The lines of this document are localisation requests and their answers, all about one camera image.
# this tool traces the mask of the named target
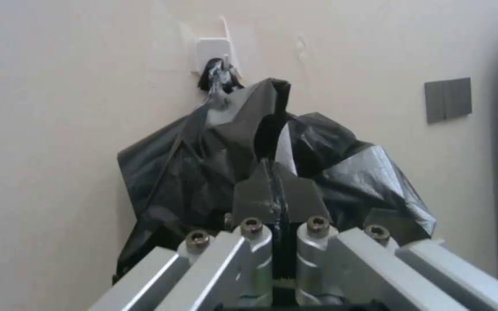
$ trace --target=silver metal arm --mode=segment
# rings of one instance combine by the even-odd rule
[[[172,250],[154,248],[89,311],[152,310],[188,268],[187,258]]]
[[[498,310],[498,280],[432,240],[422,240],[395,254],[471,310]]]

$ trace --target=hex socket screw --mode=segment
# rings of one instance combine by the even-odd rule
[[[262,233],[262,221],[257,217],[243,219],[240,225],[241,235],[249,240],[257,238]]]
[[[330,221],[322,216],[312,216],[306,221],[306,229],[312,238],[324,238],[330,231]]]
[[[192,253],[203,252],[209,243],[209,234],[205,230],[194,230],[185,237],[186,248]]]
[[[364,228],[364,233],[366,233],[370,238],[373,238],[379,244],[386,246],[387,242],[389,242],[389,237],[391,237],[391,233],[387,228],[380,225],[368,225]]]

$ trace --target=wall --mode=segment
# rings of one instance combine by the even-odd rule
[[[0,310],[109,288],[134,222],[116,153],[195,106],[178,22],[215,34],[219,13],[254,41],[249,78],[385,146],[436,235],[497,275],[498,1],[0,1]],[[426,125],[423,82],[466,76],[473,114]]]

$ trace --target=dark object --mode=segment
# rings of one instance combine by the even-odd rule
[[[197,87],[206,92],[215,92],[222,89],[227,94],[243,89],[234,73],[233,66],[225,65],[220,58],[213,58],[207,62]]]
[[[224,230],[226,213],[233,225],[257,217],[271,228],[277,277],[294,275],[282,262],[295,258],[297,226],[314,215],[344,230],[374,214],[400,244],[433,233],[435,219],[381,147],[321,114],[288,114],[286,81],[228,94],[216,79],[228,75],[213,68],[204,105],[118,154],[137,223],[116,279],[155,246],[175,250],[192,230]],[[275,162],[277,152],[293,167]]]
[[[426,83],[425,104],[429,124],[471,114],[470,78]]]

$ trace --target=garbage bag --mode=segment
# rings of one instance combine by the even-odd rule
[[[385,150],[321,114],[289,114],[290,88],[280,79],[236,85],[229,94],[210,87],[205,104],[119,152],[137,222],[117,278],[155,246],[175,250],[195,228],[223,230],[237,183],[277,158],[294,165],[280,171],[318,186],[339,229],[382,224],[400,244],[431,236],[435,218]]]

